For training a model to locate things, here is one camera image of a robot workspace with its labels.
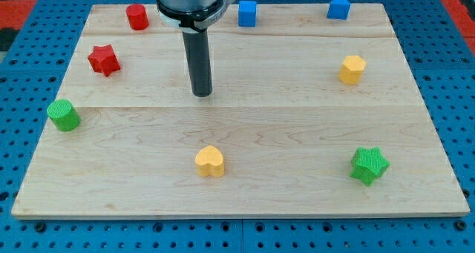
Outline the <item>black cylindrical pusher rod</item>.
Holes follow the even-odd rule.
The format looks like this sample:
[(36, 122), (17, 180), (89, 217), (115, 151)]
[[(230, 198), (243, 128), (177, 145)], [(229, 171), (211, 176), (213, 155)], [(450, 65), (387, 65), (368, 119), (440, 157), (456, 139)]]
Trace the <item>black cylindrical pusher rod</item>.
[(197, 33), (183, 33), (183, 42), (192, 93), (198, 97), (207, 97), (212, 93), (207, 29)]

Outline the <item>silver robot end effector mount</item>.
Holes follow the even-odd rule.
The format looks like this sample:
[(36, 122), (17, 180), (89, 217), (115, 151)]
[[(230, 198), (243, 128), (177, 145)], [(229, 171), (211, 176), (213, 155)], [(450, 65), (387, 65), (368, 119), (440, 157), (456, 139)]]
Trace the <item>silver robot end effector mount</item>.
[(156, 0), (160, 18), (170, 27), (196, 34), (216, 24), (235, 0)]

